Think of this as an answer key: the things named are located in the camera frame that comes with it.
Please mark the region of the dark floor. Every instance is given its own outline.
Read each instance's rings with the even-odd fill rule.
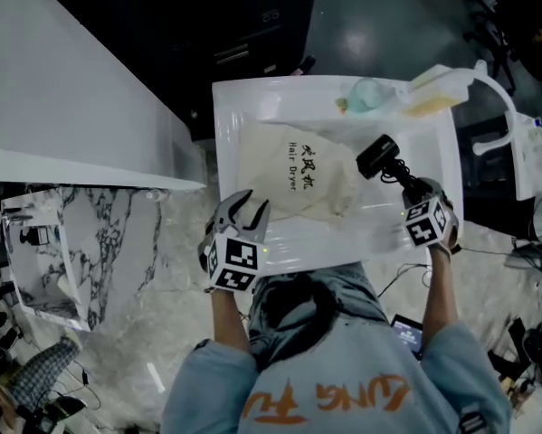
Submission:
[[[435,64],[471,68],[491,62],[462,34],[473,29],[464,0],[315,0],[307,53],[317,58],[313,74],[411,80]],[[542,116],[542,89],[519,62],[511,64],[519,112]],[[508,81],[498,80],[507,88]],[[502,114],[501,99],[475,82],[471,99],[453,110],[458,127]]]

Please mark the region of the black cabinet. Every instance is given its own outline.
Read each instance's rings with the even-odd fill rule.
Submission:
[[[289,75],[313,0],[58,0],[190,128],[214,136],[212,82]]]

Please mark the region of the checkered cloth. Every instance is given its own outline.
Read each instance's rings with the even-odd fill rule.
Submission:
[[[38,353],[27,362],[9,382],[7,390],[15,402],[34,412],[48,401],[47,393],[62,374],[62,371],[80,353],[80,347],[69,337]]]

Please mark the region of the white cloth bag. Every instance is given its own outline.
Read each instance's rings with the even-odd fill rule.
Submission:
[[[302,215],[330,222],[349,209],[358,170],[347,146],[257,121],[242,127],[240,141],[238,188],[253,190],[249,215],[267,199],[272,220]]]

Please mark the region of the white pipe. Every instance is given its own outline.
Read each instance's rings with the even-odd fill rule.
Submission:
[[[465,69],[465,68],[452,69],[451,71],[447,71],[444,74],[440,74],[434,80],[438,80],[443,77],[456,75],[458,73],[460,75],[463,74],[465,76],[472,76],[474,79],[484,82],[486,85],[492,87],[496,91],[496,93],[498,93],[498,95],[504,100],[504,103],[506,103],[506,106],[508,107],[508,110],[511,113],[510,114],[511,121],[508,123],[508,134],[506,134],[506,136],[502,138],[498,138],[497,140],[490,141],[489,143],[476,143],[473,146],[473,152],[477,156],[481,156],[484,153],[491,151],[492,149],[501,148],[507,145],[512,140],[512,137],[514,135],[514,129],[516,128],[516,122],[518,121],[518,112],[516,111],[516,106],[514,106],[514,102],[512,101],[512,98],[503,89],[503,87],[499,85],[499,83],[497,83],[489,75],[484,74],[483,72],[480,72],[474,69]]]

